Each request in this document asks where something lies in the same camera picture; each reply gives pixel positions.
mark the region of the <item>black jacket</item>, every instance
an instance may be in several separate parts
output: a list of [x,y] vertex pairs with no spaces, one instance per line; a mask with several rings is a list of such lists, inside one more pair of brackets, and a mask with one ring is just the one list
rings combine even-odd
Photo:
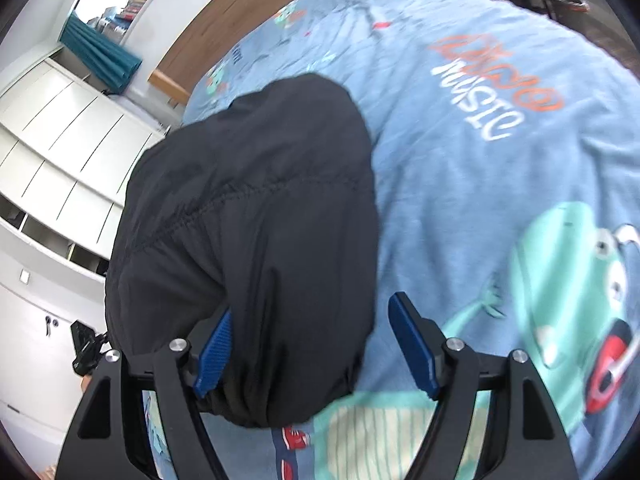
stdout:
[[112,346],[154,351],[229,305],[213,413],[277,428],[348,394],[374,319],[370,154],[348,93],[316,75],[239,97],[149,149],[107,274]]

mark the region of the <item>wooden bed frame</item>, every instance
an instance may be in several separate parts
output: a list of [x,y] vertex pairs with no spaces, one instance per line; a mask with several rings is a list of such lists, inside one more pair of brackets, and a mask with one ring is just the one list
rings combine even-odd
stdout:
[[249,32],[291,0],[211,0],[149,76],[174,101],[187,104],[202,76]]

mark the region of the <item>cartoon dinosaur eye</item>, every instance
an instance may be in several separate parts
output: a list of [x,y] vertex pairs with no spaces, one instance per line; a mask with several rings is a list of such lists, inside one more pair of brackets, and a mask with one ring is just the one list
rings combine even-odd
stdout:
[[616,260],[610,264],[604,285],[609,306],[616,312],[620,311],[626,294],[626,272],[621,262]]
[[616,247],[616,239],[608,229],[598,229],[596,231],[595,253],[596,257],[606,260],[611,256]]

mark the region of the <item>curtain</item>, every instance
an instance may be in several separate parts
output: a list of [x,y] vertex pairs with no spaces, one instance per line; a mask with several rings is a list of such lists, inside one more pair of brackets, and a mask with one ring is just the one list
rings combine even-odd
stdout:
[[66,20],[60,41],[108,86],[121,94],[142,60],[84,23],[75,12]]

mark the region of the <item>blue bedsheet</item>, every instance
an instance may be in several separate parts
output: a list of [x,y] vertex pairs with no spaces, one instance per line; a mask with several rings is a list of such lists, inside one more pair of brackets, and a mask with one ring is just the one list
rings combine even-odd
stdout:
[[[507,2],[295,0],[204,76],[184,122],[305,72],[349,90],[374,143],[376,327],[358,392],[308,423],[246,430],[204,415],[230,478],[404,477],[433,404],[386,318],[397,290],[477,351],[524,348],[581,478],[594,478],[640,410],[638,82]],[[460,479],[473,476],[486,411],[479,396]],[[154,439],[171,476],[157,425]]]

